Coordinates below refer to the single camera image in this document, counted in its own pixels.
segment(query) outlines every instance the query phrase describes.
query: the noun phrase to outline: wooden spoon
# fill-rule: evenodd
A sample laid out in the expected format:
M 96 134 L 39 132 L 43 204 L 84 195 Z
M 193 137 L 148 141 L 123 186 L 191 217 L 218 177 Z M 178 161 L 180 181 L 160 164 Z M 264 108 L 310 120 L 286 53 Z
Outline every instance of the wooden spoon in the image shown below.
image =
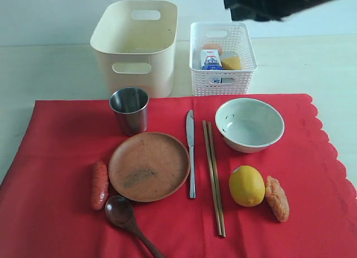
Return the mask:
M 141 232 L 129 200 L 119 195 L 111 197 L 105 204 L 105 213 L 112 224 L 137 236 L 155 258 L 164 258 L 164 255 Z

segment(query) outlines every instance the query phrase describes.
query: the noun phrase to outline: brown plate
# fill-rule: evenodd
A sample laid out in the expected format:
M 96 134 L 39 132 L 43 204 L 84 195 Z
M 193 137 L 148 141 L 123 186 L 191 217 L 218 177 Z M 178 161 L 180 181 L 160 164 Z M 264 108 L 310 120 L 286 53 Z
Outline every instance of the brown plate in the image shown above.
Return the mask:
M 140 133 L 114 151 L 108 170 L 111 184 L 123 197 L 158 201 L 183 185 L 190 173 L 190 156 L 171 135 Z

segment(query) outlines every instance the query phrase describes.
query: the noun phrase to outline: knife handle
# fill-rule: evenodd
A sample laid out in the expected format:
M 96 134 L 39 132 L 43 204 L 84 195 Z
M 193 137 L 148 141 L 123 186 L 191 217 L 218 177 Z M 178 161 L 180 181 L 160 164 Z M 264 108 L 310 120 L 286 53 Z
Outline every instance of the knife handle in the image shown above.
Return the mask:
M 190 198 L 196 198 L 196 180 L 195 180 L 195 159 L 194 159 L 194 147 L 190 148 L 190 162 L 191 162 L 191 173 L 190 173 Z

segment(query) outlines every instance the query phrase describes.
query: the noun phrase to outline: spoon handle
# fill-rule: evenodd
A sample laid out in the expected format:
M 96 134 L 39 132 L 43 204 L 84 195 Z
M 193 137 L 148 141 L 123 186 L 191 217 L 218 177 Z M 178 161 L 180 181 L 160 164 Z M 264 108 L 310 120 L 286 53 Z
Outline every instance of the spoon handle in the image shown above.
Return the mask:
M 143 232 L 140 231 L 140 229 L 136 229 L 135 234 L 144 243 L 146 248 L 149 249 L 154 258 L 165 258 L 164 255 L 155 247 L 155 245 L 150 240 L 148 240 Z

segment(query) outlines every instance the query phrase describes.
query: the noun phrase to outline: lemon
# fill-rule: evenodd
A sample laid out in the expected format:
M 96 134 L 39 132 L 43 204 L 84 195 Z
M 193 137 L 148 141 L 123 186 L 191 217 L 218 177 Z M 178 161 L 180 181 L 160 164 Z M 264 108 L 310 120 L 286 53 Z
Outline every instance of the lemon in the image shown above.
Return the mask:
M 263 177 L 251 166 L 243 165 L 235 169 L 228 184 L 233 200 L 241 206 L 253 207 L 264 199 L 266 189 Z

